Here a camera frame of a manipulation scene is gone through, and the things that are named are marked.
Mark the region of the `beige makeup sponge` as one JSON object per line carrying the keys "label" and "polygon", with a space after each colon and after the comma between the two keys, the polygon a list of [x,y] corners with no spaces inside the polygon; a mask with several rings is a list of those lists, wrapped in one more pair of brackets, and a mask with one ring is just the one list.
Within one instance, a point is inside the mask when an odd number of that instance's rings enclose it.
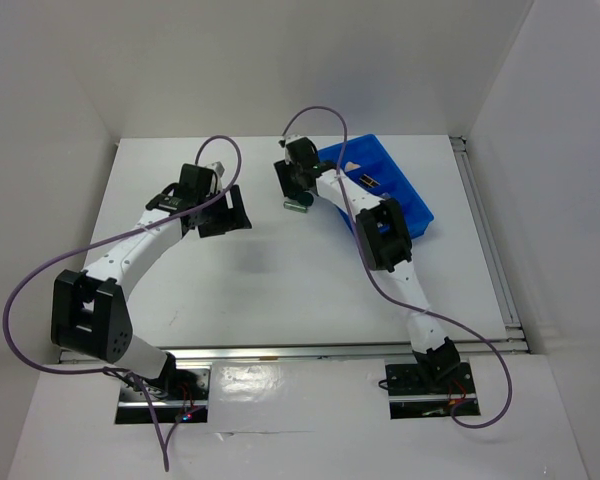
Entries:
{"label": "beige makeup sponge", "polygon": [[359,164],[354,163],[354,162],[347,162],[345,164],[344,170],[346,172],[350,172],[350,171],[353,171],[353,170],[356,170],[356,169],[359,169],[359,168],[360,168]]}

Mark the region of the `green lip balm tube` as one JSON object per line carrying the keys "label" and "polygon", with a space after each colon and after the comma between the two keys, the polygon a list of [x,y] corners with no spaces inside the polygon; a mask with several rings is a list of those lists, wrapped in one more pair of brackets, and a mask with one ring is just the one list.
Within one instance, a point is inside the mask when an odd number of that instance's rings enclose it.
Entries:
{"label": "green lip balm tube", "polygon": [[290,201],[290,200],[285,201],[283,203],[283,207],[286,210],[297,212],[297,213],[307,213],[308,212],[307,206],[304,206],[302,204],[299,204],[297,202]]}

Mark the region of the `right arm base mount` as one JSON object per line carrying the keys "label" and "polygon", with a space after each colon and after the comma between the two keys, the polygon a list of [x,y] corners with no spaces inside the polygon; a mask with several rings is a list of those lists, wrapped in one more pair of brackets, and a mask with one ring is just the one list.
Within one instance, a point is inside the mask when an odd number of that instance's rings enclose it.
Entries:
{"label": "right arm base mount", "polygon": [[436,384],[428,384],[417,364],[387,364],[385,378],[378,387],[388,394],[392,419],[428,419],[479,416],[480,407],[472,370],[468,362],[460,365]]}

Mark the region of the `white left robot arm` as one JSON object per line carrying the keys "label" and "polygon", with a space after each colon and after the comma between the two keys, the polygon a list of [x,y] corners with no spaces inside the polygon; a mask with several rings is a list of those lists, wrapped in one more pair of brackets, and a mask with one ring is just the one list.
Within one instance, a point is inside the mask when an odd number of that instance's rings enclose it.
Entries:
{"label": "white left robot arm", "polygon": [[52,342],[135,373],[156,399],[191,382],[172,354],[134,333],[127,302],[154,263],[189,232],[206,238],[250,228],[239,187],[221,192],[223,174],[219,162],[183,165],[178,181],[146,204],[137,234],[115,242],[82,271],[60,273],[53,288]]}

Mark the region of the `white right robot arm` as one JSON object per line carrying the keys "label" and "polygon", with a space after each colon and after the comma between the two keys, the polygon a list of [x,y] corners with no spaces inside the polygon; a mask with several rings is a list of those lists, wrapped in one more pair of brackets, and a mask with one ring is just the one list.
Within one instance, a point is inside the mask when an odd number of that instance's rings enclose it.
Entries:
{"label": "white right robot arm", "polygon": [[460,356],[438,319],[429,314],[430,303],[417,278],[403,213],[413,191],[404,176],[371,135],[350,143],[354,153],[343,160],[340,172],[328,157],[330,151],[319,152],[306,136],[289,135],[279,144],[284,158],[274,168],[283,195],[299,203],[307,196],[318,197],[347,217],[366,266],[377,273],[390,296],[409,306],[406,327],[418,384],[428,392],[440,391]]}

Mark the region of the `dark green round puff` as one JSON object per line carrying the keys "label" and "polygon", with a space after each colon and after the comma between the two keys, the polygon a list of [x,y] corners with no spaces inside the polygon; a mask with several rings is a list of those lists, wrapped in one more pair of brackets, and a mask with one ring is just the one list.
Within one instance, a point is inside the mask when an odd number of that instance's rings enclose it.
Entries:
{"label": "dark green round puff", "polygon": [[309,192],[301,192],[297,197],[297,201],[305,207],[310,207],[314,203],[314,197]]}

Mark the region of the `long black gold lipstick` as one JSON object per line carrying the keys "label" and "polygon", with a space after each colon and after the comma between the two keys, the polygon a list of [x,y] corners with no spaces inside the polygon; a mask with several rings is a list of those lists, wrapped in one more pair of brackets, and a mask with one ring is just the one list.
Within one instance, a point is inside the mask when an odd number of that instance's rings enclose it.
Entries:
{"label": "long black gold lipstick", "polygon": [[359,183],[368,189],[373,189],[380,185],[380,183],[377,180],[366,174],[360,176]]}

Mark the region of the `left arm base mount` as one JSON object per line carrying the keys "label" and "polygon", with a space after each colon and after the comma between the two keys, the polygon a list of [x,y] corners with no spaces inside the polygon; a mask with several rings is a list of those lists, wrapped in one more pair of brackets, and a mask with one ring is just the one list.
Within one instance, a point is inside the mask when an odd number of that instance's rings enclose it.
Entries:
{"label": "left arm base mount", "polygon": [[[190,372],[188,380],[180,382],[172,393],[164,393],[144,382],[160,424],[172,424],[176,420],[185,424],[208,421],[211,366],[194,364],[187,371]],[[152,423],[146,398],[128,375],[121,381],[114,422],[117,425]]]}

